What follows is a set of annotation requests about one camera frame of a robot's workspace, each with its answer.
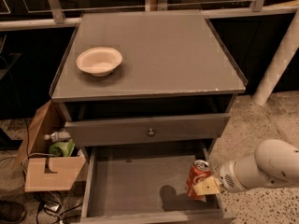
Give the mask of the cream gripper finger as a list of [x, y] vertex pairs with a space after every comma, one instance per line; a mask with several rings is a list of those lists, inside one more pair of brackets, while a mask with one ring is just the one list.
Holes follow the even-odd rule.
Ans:
[[214, 176], [209, 176], [193, 186], [198, 196], [218, 194], [221, 192], [221, 182]]

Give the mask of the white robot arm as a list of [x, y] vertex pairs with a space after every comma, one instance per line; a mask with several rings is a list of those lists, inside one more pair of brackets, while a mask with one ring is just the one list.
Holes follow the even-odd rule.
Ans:
[[193, 186], [197, 196], [238, 193], [251, 189], [298, 188], [299, 148], [285, 141], [262, 141], [254, 152], [223, 164], [220, 170]]

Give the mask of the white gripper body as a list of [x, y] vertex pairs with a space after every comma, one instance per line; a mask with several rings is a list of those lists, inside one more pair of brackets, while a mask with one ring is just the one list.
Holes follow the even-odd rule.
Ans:
[[245, 164], [241, 160], [228, 161], [218, 171], [224, 189], [232, 193], [244, 192], [247, 187], [241, 181], [241, 172]]

